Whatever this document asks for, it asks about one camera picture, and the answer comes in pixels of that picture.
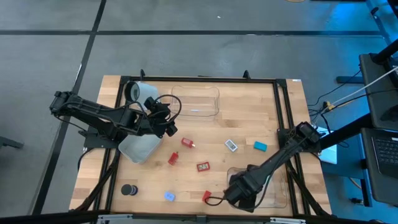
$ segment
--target red toy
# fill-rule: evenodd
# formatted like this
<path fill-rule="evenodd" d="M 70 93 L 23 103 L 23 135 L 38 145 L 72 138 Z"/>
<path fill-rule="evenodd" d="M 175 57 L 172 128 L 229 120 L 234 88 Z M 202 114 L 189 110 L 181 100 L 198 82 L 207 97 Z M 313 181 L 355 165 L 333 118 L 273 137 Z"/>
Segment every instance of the red toy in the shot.
<path fill-rule="evenodd" d="M 193 141 L 186 139 L 186 138 L 181 139 L 181 144 L 183 144 L 184 146 L 190 147 L 190 148 L 195 147 L 195 145 L 193 144 Z"/>
<path fill-rule="evenodd" d="M 205 202 L 206 201 L 206 198 L 208 198 L 208 197 L 210 197 L 211 196 L 211 192 L 210 191 L 205 191 L 205 194 L 203 195 L 203 198 L 201 198 L 201 200 L 203 201 L 203 202 Z"/>
<path fill-rule="evenodd" d="M 204 162 L 202 164 L 197 164 L 197 169 L 198 169 L 198 172 L 210 170 L 210 164 L 209 164 L 209 162 Z"/>
<path fill-rule="evenodd" d="M 174 165 L 175 161 L 178 159 L 178 153 L 177 152 L 173 152 L 172 156 L 169 159 L 169 164 L 170 165 Z"/>

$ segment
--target wooden tabletop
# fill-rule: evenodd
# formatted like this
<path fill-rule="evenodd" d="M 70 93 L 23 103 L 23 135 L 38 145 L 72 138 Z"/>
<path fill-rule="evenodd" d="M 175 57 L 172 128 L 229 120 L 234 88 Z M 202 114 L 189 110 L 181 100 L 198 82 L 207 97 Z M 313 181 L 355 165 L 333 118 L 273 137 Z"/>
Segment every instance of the wooden tabletop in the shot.
<path fill-rule="evenodd" d="M 97 102 L 114 107 L 120 76 L 106 75 L 99 90 Z M 214 196 L 222 196 L 227 185 L 227 171 L 231 167 L 245 168 L 259 165 L 279 149 L 276 129 L 277 113 L 273 87 L 267 83 L 203 83 L 203 82 L 146 82 L 158 88 L 159 94 L 170 94 L 176 85 L 185 88 L 217 87 L 220 91 L 220 112 L 214 119 L 176 119 L 177 133 L 163 138 L 163 143 L 143 164 L 134 164 L 123 155 L 120 158 L 114 190 L 112 212 L 175 213 L 208 215 L 279 215 L 291 216 L 289 190 L 285 166 L 281 166 L 272 178 L 267 196 L 254 213 L 231 207 L 227 202 L 211 207 L 201 201 L 206 190 Z M 310 121 L 307 102 L 300 80 L 287 80 L 294 123 Z M 287 117 L 282 90 L 280 101 L 284 123 Z M 195 148 L 181 145 L 181 139 L 194 141 Z M 231 152 L 224 142 L 232 139 L 238 150 Z M 267 144 L 267 151 L 253 149 L 255 141 Z M 173 152 L 179 158 L 174 166 L 167 161 Z M 104 149 L 94 149 L 81 161 L 70 208 L 76 208 L 88 196 L 98 182 Z M 325 181 L 319 160 L 311 154 L 301 153 L 306 186 L 315 200 L 327 212 L 331 212 Z M 197 171 L 197 164 L 209 162 L 211 169 Z M 124 184 L 136 185 L 135 196 L 124 196 Z M 104 187 L 100 208 L 104 208 L 108 185 Z M 175 201 L 164 199 L 168 191 Z M 296 186 L 298 209 L 303 213 L 302 201 Z"/>

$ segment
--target laptop keyboard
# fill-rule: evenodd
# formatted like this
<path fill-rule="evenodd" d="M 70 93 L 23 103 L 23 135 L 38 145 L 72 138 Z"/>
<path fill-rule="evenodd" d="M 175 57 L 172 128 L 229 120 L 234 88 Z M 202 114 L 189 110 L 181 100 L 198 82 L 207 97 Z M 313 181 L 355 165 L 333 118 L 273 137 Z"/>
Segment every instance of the laptop keyboard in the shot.
<path fill-rule="evenodd" d="M 379 163 L 398 166 L 398 141 L 376 139 L 374 143 Z"/>

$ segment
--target small blue toy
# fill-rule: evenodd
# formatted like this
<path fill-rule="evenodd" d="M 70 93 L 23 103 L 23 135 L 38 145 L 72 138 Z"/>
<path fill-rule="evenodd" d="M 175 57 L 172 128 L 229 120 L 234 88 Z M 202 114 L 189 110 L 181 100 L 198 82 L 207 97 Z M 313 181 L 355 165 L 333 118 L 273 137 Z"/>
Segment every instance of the small blue toy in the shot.
<path fill-rule="evenodd" d="M 254 148 L 263 152 L 267 151 L 267 145 L 257 141 L 254 143 Z"/>
<path fill-rule="evenodd" d="M 170 192 L 165 192 L 164 193 L 164 198 L 166 198 L 166 200 L 173 202 L 175 195 L 171 194 Z"/>

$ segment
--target white cable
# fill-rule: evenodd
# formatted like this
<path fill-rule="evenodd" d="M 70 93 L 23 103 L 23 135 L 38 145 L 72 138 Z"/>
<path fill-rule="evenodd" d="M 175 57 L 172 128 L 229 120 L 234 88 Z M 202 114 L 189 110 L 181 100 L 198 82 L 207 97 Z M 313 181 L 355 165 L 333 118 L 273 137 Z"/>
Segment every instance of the white cable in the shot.
<path fill-rule="evenodd" d="M 334 102 L 331 103 L 330 105 L 331 105 L 331 106 L 334 106 L 337 102 L 340 102 L 341 100 L 343 100 L 343 99 L 345 99 L 345 98 L 348 98 L 348 97 L 350 97 L 350 96 L 352 96 L 352 95 L 354 95 L 354 94 L 356 94 L 356 93 L 358 93 L 358 92 L 360 92 L 360 91 L 366 89 L 367 87 L 373 85 L 374 83 L 376 83 L 377 81 L 379 81 L 380 79 L 384 78 L 386 75 L 390 74 L 391 72 L 393 72 L 393 71 L 395 71 L 395 70 L 397 70 L 397 69 L 398 69 L 398 66 L 395 67 L 395 68 L 393 68 L 393 69 L 391 69 L 389 72 L 385 73 L 384 75 L 380 76 L 379 78 L 375 79 L 373 82 L 371 82 L 371 83 L 367 84 L 366 86 L 364 86 L 364 87 L 362 87 L 362 88 L 356 90 L 356 91 L 353 92 L 352 94 L 349 94 L 349 95 L 344 96 L 343 98 L 341 98 L 341 99 L 339 99 L 339 100 L 334 101 Z M 324 109 L 321 111 L 320 114 L 322 114 L 323 112 L 325 112 L 325 110 L 327 110 L 328 108 L 329 108 L 329 106 L 326 107 L 326 108 L 324 108 Z"/>

